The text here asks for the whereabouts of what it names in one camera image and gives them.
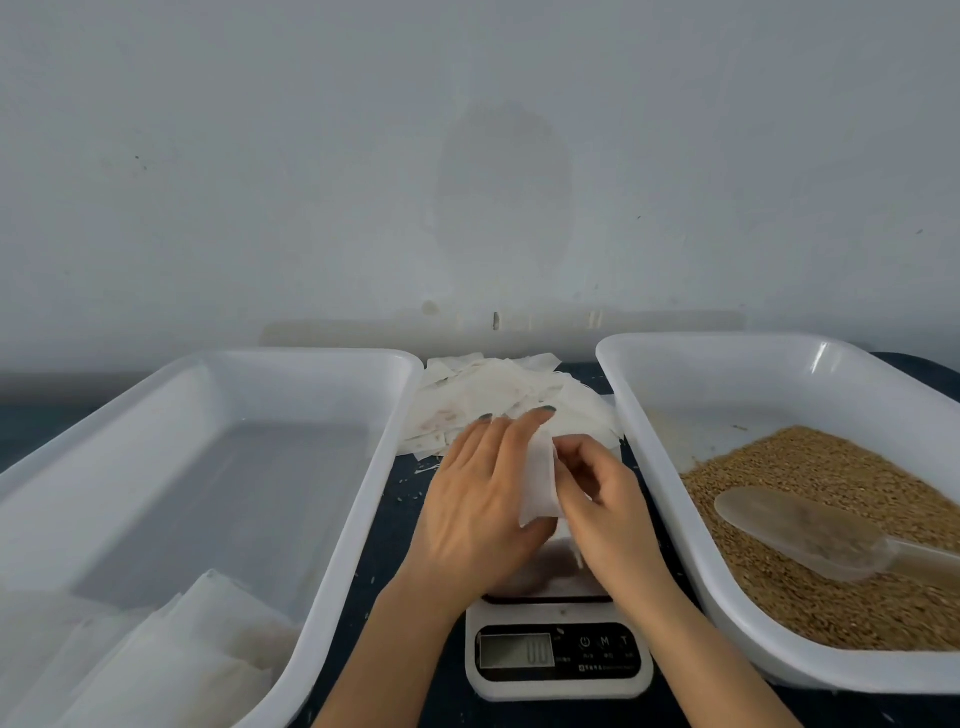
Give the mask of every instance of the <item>pile of grain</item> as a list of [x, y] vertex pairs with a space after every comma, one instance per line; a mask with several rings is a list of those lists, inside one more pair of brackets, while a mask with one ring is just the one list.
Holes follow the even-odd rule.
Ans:
[[852, 511], [893, 536], [960, 551], [960, 508], [918, 478], [846, 440], [789, 427], [683, 480], [741, 589], [791, 631], [845, 649], [960, 649], [960, 597], [890, 574], [829, 581], [713, 510], [730, 488], [773, 488]]

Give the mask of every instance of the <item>tray filled with grain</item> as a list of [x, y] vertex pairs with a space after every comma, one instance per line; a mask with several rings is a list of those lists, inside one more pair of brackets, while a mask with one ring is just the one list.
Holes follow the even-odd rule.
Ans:
[[702, 606], [768, 678], [960, 694], [960, 595], [889, 573], [825, 579], [713, 508], [758, 486], [960, 551], [960, 404], [817, 336], [622, 334], [597, 357]]

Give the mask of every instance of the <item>table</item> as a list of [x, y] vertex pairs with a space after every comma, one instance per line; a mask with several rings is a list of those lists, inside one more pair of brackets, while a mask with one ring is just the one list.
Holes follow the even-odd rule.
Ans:
[[[960, 374], [933, 362], [898, 353], [878, 353], [880, 359], [928, 386], [960, 401]], [[612, 394], [595, 363], [564, 364], [569, 372], [601, 395]], [[0, 407], [0, 471], [53, 439], [95, 407]], [[623, 446], [623, 461], [640, 478], [647, 496], [663, 557], [684, 592], [696, 601], [683, 565], [650, 499], [633, 453]], [[413, 534], [423, 495], [435, 472], [436, 459], [418, 463], [412, 455], [398, 457], [390, 473], [370, 535], [360, 557], [324, 669], [300, 716], [292, 724], [307, 728], [337, 676], [370, 615], [380, 589], [396, 573]], [[954, 726], [960, 724], [960, 697], [922, 695], [866, 695], [852, 692], [800, 691], [777, 688], [783, 701], [806, 726], [816, 728], [889, 728], [889, 726]], [[488, 703], [470, 687], [464, 672], [464, 620], [446, 642], [420, 721], [421, 726], [583, 726], [592, 721], [606, 726], [686, 726], [680, 706], [657, 672], [653, 685], [640, 697], [626, 701], [559, 701]]]

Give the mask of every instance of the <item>plastic bin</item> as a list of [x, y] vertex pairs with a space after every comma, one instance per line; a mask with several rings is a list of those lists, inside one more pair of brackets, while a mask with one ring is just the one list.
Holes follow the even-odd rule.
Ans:
[[181, 359], [0, 476], [0, 581], [160, 607], [209, 569], [303, 621], [239, 726], [292, 720], [316, 682], [422, 364], [408, 353]]
[[679, 473], [790, 425], [879, 453], [960, 501], [960, 404], [817, 336], [622, 334], [597, 358], [627, 439], [710, 619], [775, 682], [960, 693], [960, 652], [841, 650], [796, 635], [736, 585]]

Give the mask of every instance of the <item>kitchen scale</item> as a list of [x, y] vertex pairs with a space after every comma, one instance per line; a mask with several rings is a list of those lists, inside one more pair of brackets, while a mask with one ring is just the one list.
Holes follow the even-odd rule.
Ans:
[[492, 701], [629, 699], [653, 659], [585, 568], [566, 522], [510, 582], [467, 609], [467, 678]]

